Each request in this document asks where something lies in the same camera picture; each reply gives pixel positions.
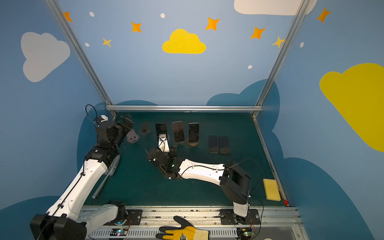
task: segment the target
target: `orange star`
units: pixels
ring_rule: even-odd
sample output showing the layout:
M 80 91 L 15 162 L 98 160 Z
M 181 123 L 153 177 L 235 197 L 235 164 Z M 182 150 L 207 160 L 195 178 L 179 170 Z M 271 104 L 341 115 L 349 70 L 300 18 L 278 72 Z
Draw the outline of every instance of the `orange star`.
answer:
M 208 18 L 208 26 L 207 26 L 206 30 L 213 29 L 216 31 L 216 24 L 219 20 L 220 19 L 212 20 L 212 19 Z
M 140 25 L 141 25 L 141 23 L 138 23 L 138 24 L 133 23 L 133 22 L 131 22 L 131 23 L 132 23 L 132 26 L 133 26 L 132 32 L 134 32 L 134 31 L 138 31 L 138 32 L 141 33 L 141 30 L 140 30 Z
M 262 37 L 262 33 L 263 33 L 264 30 L 265 30 L 265 28 L 264 29 L 258 29 L 257 27 L 255 27 L 255 32 L 251 36 L 251 39 L 253 39 L 253 38 L 260 39 Z
M 325 8 L 324 8 L 324 10 L 323 10 L 323 12 L 321 13 L 321 15 L 317 18 L 317 20 L 321 20 L 321 23 L 323 23 L 324 22 L 324 19 L 327 17 L 327 15 L 330 13 L 331 11 L 327 11 L 327 10 L 325 10 Z
M 70 18 L 70 12 L 66 12 L 66 13 L 64 13 L 64 16 L 65 16 L 65 18 L 68 20 L 68 21 L 72 21 L 72 19 Z

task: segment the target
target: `green table surface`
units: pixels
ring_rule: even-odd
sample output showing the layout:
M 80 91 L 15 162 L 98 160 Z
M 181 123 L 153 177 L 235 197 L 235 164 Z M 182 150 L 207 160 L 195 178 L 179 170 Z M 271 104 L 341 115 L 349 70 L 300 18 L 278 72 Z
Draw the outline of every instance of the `green table surface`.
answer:
M 252 117 L 249 113 L 130 113 L 135 125 L 133 129 L 139 134 L 143 122 L 149 123 L 151 132 L 140 136 L 138 142 L 121 144 L 122 151 L 120 163 L 111 176 L 99 198 L 91 202 L 91 196 L 103 180 L 99 179 L 85 205 L 102 205 L 110 200 L 123 201 L 125 205 L 232 205 L 221 188 L 213 183 L 197 179 L 169 180 L 163 177 L 160 171 L 146 159 L 146 150 L 157 147 L 156 123 L 166 123 L 169 143 L 175 145 L 172 131 L 172 122 L 183 121 L 185 139 L 188 137 L 188 124 L 200 124 L 200 143 L 191 147 L 186 141 L 177 145 L 177 156 L 187 158 L 194 162 L 209 164 L 235 163 L 251 157 L 260 165 L 262 172 L 251 159 L 240 163 L 251 177 L 251 189 L 257 185 L 260 176 L 274 179 L 269 163 L 263 151 Z M 230 155 L 208 153 L 208 135 L 228 136 Z M 265 197 L 263 181 L 252 192 L 264 206 L 284 206 L 281 200 L 270 201 Z M 260 206 L 260 202 L 251 197 L 251 205 Z

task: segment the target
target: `phone screen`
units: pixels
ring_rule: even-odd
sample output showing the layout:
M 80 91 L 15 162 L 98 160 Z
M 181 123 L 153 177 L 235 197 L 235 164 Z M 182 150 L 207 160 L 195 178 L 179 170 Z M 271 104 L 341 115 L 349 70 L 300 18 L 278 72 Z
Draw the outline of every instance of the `phone screen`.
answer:
M 167 134 L 167 125 L 165 123 L 156 123 L 155 126 L 157 136 L 160 134 Z
M 199 142 L 199 124 L 196 123 L 190 123 L 188 125 L 189 127 L 189 142 Z
M 220 154 L 229 155 L 230 150 L 229 150 L 228 137 L 221 136 L 218 138 L 218 149 L 219 149 Z
M 217 136 L 208 136 L 208 152 L 209 153 L 218 153 Z
M 172 129 L 173 129 L 173 137 L 175 139 L 175 142 L 182 142 L 184 141 L 184 127 L 183 122 L 173 122 L 172 123 Z

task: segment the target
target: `work glove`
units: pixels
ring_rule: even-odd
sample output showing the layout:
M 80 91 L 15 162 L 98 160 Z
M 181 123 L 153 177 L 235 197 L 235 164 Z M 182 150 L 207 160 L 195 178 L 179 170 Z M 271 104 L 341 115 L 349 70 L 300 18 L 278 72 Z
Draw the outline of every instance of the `work glove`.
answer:
M 209 231 L 196 229 L 190 222 L 182 217 L 174 216 L 173 219 L 181 224 L 181 227 L 160 227 L 163 233 L 156 234 L 158 239 L 168 240 L 208 240 Z

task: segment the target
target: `black cable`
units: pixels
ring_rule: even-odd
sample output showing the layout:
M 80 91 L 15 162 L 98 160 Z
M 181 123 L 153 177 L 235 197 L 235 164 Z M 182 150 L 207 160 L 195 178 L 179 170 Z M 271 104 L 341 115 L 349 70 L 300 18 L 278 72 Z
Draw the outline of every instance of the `black cable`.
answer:
M 157 136 L 157 135 L 149 135 L 148 137 L 156 137 L 158 140 L 162 141 L 162 143 L 164 143 L 164 150 L 163 150 L 162 152 L 165 151 L 165 149 L 166 149 L 166 148 L 165 148 L 165 145 L 166 145 L 166 144 L 165 144 L 165 142 L 164 142 L 163 139 L 159 138 L 159 136 Z
M 241 160 L 240 162 L 236 163 L 235 165 L 230 166 L 230 167 L 228 167 L 228 168 L 226 168 L 226 169 L 232 168 L 232 167 L 234 167 L 234 166 L 236 166 L 236 165 L 238 165 L 238 164 L 244 162 L 244 161 L 247 160 L 247 159 L 252 159 L 252 160 L 256 163 L 256 165 L 259 167 L 259 170 L 260 170 L 260 178 L 259 178 L 259 181 L 257 182 L 256 186 L 255 186 L 254 188 L 252 188 L 252 190 L 249 192 L 249 194 L 251 194 L 251 193 L 253 192 L 253 190 L 255 190 L 256 187 L 260 184 L 260 182 L 261 182 L 261 180 L 262 180 L 262 178 L 263 178 L 263 171 L 262 171 L 262 168 L 260 167 L 260 165 L 259 165 L 253 158 L 251 158 L 251 157 L 247 157 L 247 158 L 244 158 L 243 160 Z
M 87 111 L 87 107 L 88 107 L 88 106 L 93 107 L 93 109 L 95 110 L 95 113 L 96 113 L 96 124 L 99 125 L 99 124 L 97 123 L 97 111 L 96 111 L 96 108 L 95 108 L 94 106 L 90 105 L 90 104 L 85 105 L 85 112 L 87 113 L 87 116 L 88 116 L 88 118 L 91 120 L 93 126 L 96 128 L 95 123 L 92 121 L 91 117 L 90 117 L 89 114 L 88 114 L 88 111 Z
M 77 180 L 77 182 L 74 184 L 74 186 L 71 188 L 71 190 L 69 191 L 69 193 L 67 194 L 67 196 L 65 196 L 65 198 L 63 199 L 63 201 L 60 203 L 60 205 L 57 206 L 57 209 L 55 210 L 55 212 L 51 215 L 51 217 L 48 219 L 47 223 L 44 225 L 44 227 L 41 229 L 41 232 L 39 234 L 39 236 L 36 238 L 36 240 L 39 240 L 39 238 L 41 237 L 44 229 L 48 226 L 48 224 L 51 223 L 52 219 L 53 219 L 53 216 L 55 215 L 55 213 L 60 209 L 60 207 L 63 205 L 65 199 L 68 197 L 68 195 L 72 192 L 72 190 L 74 189 L 74 187 L 77 185 L 77 183 L 80 181 L 81 177 L 82 176 L 85 176 L 84 175 L 84 170 L 83 172 L 80 174 L 80 178 Z
M 264 213 L 264 204 L 263 204 L 263 202 L 260 200 L 260 198 L 256 197 L 255 195 L 252 195 L 252 194 L 251 194 L 251 196 L 257 198 L 257 199 L 261 202 L 261 204 L 262 204 L 262 206 L 263 206 L 263 210 L 262 210 L 262 214 L 260 215 L 260 227 L 259 227 L 259 231 L 258 231 L 257 234 L 256 234 L 255 236 L 253 236 L 250 240 L 254 239 L 255 237 L 257 237 L 257 235 L 259 235 L 260 230 L 262 229 L 262 218 L 263 218 L 263 213 Z
M 187 167 L 187 168 L 183 171 L 183 173 L 180 174 L 180 177 L 183 176 L 183 174 L 185 173 L 185 171 L 188 170 L 188 169 L 191 168 L 191 167 L 205 167 L 205 168 L 212 169 L 212 170 L 217 170 L 217 171 L 225 170 L 225 168 L 224 168 L 224 169 L 216 169 L 216 168 L 206 167 L 206 166 L 203 166 L 203 165 L 192 165 L 192 166 Z

